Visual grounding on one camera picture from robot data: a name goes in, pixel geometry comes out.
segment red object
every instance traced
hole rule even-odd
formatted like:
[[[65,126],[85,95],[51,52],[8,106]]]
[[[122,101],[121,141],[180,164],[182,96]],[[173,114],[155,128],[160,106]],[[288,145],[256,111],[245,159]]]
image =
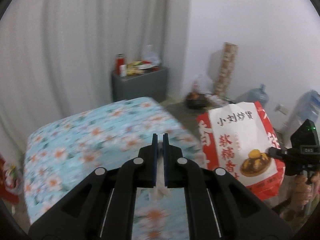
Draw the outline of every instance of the red object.
[[[3,176],[4,163],[5,163],[5,160],[0,156],[0,197],[10,202],[13,205],[17,205],[19,203],[18,196],[8,192],[5,189],[4,176]]]
[[[124,54],[116,55],[116,74],[120,75],[120,66],[124,65]]]

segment food package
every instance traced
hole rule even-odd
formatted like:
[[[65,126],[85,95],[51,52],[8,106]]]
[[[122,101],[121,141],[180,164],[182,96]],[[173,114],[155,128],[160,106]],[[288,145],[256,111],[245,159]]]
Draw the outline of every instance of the food package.
[[[238,46],[225,42],[219,76],[215,82],[214,94],[223,99],[230,85],[231,74],[235,67]]]
[[[209,170],[225,168],[260,200],[278,195],[285,165],[267,154],[280,145],[259,102],[212,109],[197,121]]]

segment white and red bag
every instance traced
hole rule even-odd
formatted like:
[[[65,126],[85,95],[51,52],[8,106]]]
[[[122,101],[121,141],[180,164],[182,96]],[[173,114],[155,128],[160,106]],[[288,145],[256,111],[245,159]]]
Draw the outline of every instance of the white and red bag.
[[[264,164],[257,161],[262,165],[260,172],[253,171],[251,175],[244,172],[244,165],[248,166],[249,161],[247,164],[245,162],[250,159],[252,150],[262,154],[269,147],[280,148],[270,120],[259,102],[241,102],[212,109],[200,115],[197,121],[209,170],[225,168],[260,200],[278,195],[284,178],[283,162],[263,155]]]

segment white plastic bag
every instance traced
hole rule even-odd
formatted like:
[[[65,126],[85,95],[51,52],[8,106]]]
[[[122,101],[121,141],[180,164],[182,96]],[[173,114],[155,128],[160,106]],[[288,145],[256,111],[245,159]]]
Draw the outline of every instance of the white plastic bag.
[[[213,89],[213,81],[208,75],[201,73],[196,76],[193,82],[193,90],[200,94],[211,94]]]
[[[23,175],[15,165],[5,162],[1,176],[4,179],[6,191],[14,195],[20,195],[23,192]]]
[[[150,61],[153,67],[159,66],[161,63],[159,56],[152,51],[152,45],[147,45],[143,48],[142,60]]]

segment gray cabinet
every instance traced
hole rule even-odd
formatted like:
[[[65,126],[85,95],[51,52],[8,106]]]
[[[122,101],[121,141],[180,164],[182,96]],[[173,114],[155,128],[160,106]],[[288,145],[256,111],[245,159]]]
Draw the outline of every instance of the gray cabinet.
[[[111,73],[113,101],[151,97],[158,102],[166,99],[168,68],[161,67],[157,71],[139,76],[120,77]]]

